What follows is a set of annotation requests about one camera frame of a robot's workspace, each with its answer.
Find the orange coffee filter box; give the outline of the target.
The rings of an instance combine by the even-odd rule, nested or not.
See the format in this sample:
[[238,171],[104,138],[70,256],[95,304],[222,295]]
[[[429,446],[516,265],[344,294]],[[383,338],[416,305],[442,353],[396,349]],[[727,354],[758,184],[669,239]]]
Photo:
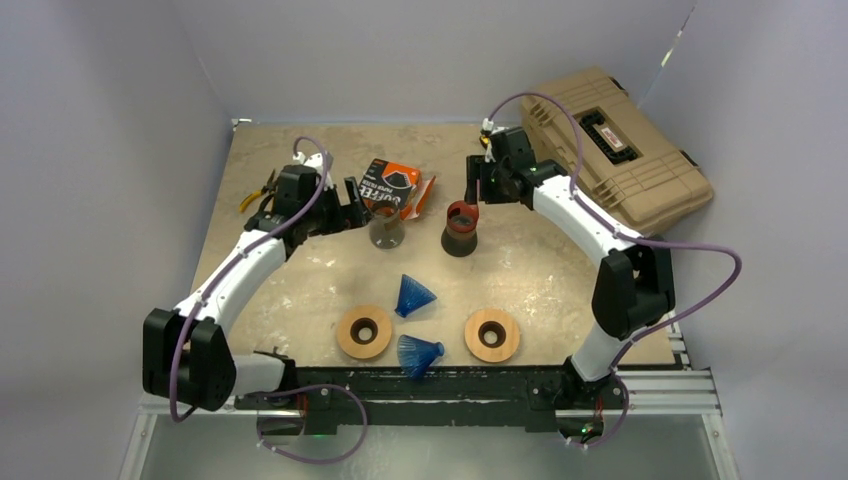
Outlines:
[[363,173],[359,193],[367,206],[390,201],[403,220],[412,220],[422,214],[435,182],[435,175],[418,168],[375,158]]

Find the red black coffee carafe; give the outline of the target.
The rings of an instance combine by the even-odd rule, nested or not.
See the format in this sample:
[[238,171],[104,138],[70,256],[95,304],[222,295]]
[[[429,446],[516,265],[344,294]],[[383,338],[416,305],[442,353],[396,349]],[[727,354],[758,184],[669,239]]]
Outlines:
[[479,208],[458,200],[451,203],[446,212],[446,224],[441,235],[443,250],[453,257],[466,257],[478,245],[477,224]]

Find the grey glass carafe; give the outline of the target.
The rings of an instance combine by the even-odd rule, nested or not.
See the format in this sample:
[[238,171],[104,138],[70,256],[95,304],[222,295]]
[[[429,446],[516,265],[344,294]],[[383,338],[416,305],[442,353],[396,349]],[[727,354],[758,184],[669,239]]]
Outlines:
[[372,219],[369,223],[369,238],[379,249],[393,249],[405,239],[405,227],[398,204],[392,200],[380,200],[370,207]]

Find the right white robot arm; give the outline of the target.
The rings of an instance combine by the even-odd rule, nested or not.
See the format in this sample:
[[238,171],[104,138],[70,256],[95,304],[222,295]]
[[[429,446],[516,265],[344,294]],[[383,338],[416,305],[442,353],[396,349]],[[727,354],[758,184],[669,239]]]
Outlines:
[[597,269],[591,299],[594,325],[568,364],[561,392],[584,407],[601,391],[625,344],[676,305],[670,254],[616,222],[573,185],[554,160],[539,161],[520,127],[482,131],[482,155],[466,159],[465,201],[521,203],[557,226]]

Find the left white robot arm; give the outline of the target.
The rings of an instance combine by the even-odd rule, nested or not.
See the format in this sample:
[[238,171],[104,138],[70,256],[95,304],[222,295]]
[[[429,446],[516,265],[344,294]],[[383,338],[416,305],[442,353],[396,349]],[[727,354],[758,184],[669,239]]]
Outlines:
[[142,388],[191,410],[216,411],[232,396],[259,394],[272,408],[297,399],[293,360],[271,352],[232,353],[228,335],[265,281],[308,238],[361,228],[371,215],[353,177],[341,203],[330,177],[288,165],[248,218],[235,247],[191,296],[153,309],[143,323]]

